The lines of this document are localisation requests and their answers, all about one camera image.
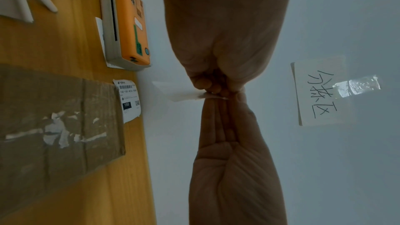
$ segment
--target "wooden table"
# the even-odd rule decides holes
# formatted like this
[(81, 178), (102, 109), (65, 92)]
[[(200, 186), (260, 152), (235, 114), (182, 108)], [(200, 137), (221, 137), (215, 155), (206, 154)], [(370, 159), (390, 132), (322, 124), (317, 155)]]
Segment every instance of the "wooden table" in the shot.
[[(108, 83), (136, 82), (135, 73), (105, 65), (95, 22), (101, 17), (100, 0), (52, 1), (57, 14), (28, 0), (33, 24), (0, 17), (0, 63)], [(0, 225), (156, 224), (141, 117), (125, 124), (125, 145), (125, 157), (7, 216)]]

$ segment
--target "hand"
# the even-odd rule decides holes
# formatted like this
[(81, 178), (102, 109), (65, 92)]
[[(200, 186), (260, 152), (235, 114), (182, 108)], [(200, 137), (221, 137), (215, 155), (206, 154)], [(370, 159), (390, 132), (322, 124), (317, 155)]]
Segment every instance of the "hand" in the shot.
[(288, 0), (164, 0), (172, 49), (198, 89), (227, 97), (267, 67)]
[(278, 174), (253, 112), (238, 99), (206, 99), (202, 112), (190, 224), (286, 225)]

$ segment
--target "sticker on printer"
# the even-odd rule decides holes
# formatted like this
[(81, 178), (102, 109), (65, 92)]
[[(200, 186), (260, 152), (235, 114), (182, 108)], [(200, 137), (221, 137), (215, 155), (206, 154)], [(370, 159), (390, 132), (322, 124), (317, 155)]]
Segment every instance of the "sticker on printer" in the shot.
[(113, 80), (113, 82), (120, 94), (124, 123), (139, 117), (142, 109), (140, 108), (139, 94), (135, 83), (130, 80)]

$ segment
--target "piece of paper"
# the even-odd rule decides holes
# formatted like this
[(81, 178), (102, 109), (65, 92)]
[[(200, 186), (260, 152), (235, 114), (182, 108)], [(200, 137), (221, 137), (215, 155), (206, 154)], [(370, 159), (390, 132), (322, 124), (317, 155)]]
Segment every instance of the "piece of paper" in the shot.
[(333, 85), (348, 80), (344, 56), (294, 63), (301, 125), (316, 126), (355, 121), (349, 99), (336, 94)]
[(113, 80), (113, 82), (120, 94), (124, 123), (139, 117), (142, 109), (135, 83), (130, 80)]
[(119, 67), (117, 65), (113, 65), (113, 64), (107, 62), (107, 59), (105, 58), (105, 45), (104, 45), (104, 32), (103, 32), (103, 21), (102, 21), (102, 19), (96, 17), (96, 24), (97, 24), (97, 29), (99, 30), (101, 48), (103, 49), (103, 56), (104, 56), (104, 60), (105, 60), (105, 63), (107, 65), (107, 67), (115, 68), (115, 69), (124, 69), (124, 68), (121, 68), (121, 67)]
[(221, 96), (198, 90), (193, 86), (176, 84), (170, 82), (153, 81), (157, 87), (169, 100), (179, 102), (184, 100), (199, 100), (205, 98), (222, 98)]

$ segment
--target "palm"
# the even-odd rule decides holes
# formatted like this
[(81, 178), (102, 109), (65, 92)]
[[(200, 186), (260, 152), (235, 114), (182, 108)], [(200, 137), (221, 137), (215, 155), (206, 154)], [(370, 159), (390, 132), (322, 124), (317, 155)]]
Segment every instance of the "palm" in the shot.
[(204, 104), (189, 193), (191, 224), (285, 224), (282, 192), (268, 148), (262, 139), (243, 140), (230, 103)]

